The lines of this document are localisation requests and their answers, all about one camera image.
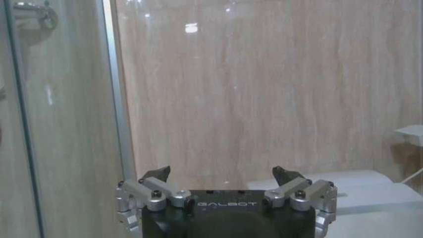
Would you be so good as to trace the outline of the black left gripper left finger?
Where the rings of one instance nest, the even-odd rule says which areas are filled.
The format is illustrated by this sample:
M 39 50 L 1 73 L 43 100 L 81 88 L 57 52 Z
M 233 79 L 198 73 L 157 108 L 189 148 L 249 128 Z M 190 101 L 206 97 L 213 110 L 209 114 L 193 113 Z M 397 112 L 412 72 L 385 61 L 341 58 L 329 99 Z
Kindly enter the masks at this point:
M 170 167 L 146 171 L 134 180 L 126 179 L 115 186 L 115 213 L 127 231 L 141 231 L 141 213 L 160 213 L 166 209 L 190 214 L 193 196 L 189 190 L 177 189 L 166 183 Z

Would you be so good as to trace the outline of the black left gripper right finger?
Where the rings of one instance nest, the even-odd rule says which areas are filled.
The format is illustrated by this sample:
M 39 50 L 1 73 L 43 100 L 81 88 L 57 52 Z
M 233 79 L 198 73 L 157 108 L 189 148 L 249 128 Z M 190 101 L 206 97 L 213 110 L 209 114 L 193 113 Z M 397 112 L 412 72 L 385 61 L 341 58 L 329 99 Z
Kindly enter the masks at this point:
M 337 188 L 330 181 L 306 179 L 298 172 L 276 166 L 272 175 L 277 188 L 264 191 L 265 210 L 289 207 L 298 213 L 314 211 L 313 233 L 325 235 L 328 226 L 336 220 Z

